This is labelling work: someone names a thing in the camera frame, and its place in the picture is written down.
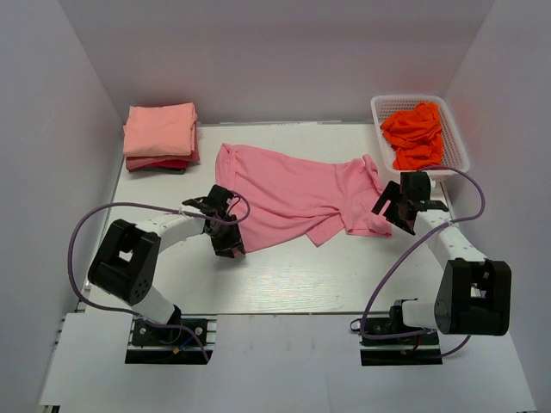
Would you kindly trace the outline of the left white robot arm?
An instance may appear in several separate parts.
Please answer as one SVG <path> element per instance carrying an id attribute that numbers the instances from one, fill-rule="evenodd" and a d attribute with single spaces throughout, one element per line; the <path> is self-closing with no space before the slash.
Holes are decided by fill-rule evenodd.
<path id="1" fill-rule="evenodd" d="M 239 224 L 249 217 L 251 206 L 244 196 L 219 185 L 206 196 L 183 201 L 177 209 L 118 205 L 162 214 L 139 223 L 113 221 L 92 260 L 88 281 L 124 302 L 133 316 L 152 323 L 152 333 L 161 342 L 172 343 L 182 333 L 181 311 L 153 285 L 158 257 L 197 236 L 210 238 L 216 256 L 243 256 Z"/>

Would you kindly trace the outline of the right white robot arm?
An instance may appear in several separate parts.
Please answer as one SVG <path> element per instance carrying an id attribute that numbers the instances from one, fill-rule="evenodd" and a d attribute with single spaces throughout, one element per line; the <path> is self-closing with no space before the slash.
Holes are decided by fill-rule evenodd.
<path id="1" fill-rule="evenodd" d="M 360 321 L 368 340 L 407 343 L 435 331 L 444 335 L 502 336 L 510 326 L 510 266 L 477 250 L 459 228 L 460 218 L 431 197 L 427 170 L 403 172 L 399 182 L 389 182 L 372 211 L 415 237 L 412 245 L 384 276 L 389 280 L 416 248 L 425 244 L 443 269 L 432 299 L 399 299 L 391 307 L 387 326 L 381 330 Z"/>

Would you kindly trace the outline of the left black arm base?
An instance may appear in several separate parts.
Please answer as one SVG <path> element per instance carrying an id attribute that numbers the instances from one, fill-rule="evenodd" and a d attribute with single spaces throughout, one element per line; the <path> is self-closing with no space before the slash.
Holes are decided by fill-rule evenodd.
<path id="1" fill-rule="evenodd" d="M 204 347 L 207 356 L 214 351 L 217 319 L 184 317 L 182 324 L 191 329 Z M 127 343 L 127 365 L 199 366 L 207 365 L 200 346 L 187 331 L 154 328 L 135 319 Z"/>

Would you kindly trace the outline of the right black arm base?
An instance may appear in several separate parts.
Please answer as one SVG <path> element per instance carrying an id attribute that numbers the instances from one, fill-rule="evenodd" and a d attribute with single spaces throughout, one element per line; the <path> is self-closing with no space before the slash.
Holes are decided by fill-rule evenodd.
<path id="1" fill-rule="evenodd" d="M 350 331 L 360 336 L 360 358 L 363 367 L 404 367 L 442 365 L 443 358 L 436 332 L 418 336 L 368 339 L 360 335 L 360 318 L 350 323 Z M 373 336 L 417 332 L 391 321 L 390 317 L 368 317 L 366 331 Z"/>

